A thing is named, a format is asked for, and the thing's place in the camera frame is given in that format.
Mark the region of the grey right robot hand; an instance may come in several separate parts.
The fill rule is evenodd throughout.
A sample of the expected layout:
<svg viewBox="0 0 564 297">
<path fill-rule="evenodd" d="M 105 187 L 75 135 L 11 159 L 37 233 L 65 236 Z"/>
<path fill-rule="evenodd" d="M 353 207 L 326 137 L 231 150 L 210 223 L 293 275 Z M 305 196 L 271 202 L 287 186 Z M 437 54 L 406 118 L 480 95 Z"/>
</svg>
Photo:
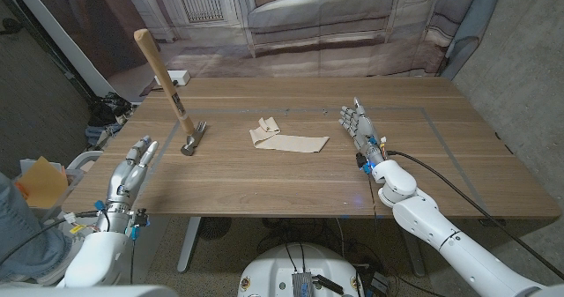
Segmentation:
<svg viewBox="0 0 564 297">
<path fill-rule="evenodd" d="M 353 98 L 353 107 L 343 106 L 340 111 L 339 124 L 352 137 L 356 149 L 375 164 L 384 161 L 380 149 L 380 140 L 365 108 L 358 97 Z"/>
</svg>

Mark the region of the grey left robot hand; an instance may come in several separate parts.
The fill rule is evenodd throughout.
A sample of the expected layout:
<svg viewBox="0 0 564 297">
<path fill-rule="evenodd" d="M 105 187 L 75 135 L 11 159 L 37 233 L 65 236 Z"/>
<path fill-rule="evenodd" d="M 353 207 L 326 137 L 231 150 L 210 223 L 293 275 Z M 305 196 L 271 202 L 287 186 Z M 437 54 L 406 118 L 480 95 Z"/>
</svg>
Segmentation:
<svg viewBox="0 0 564 297">
<path fill-rule="evenodd" d="M 106 200 L 109 212 L 130 210 L 158 147 L 158 141 L 145 136 L 129 149 L 125 160 L 118 164 L 109 180 Z"/>
</svg>

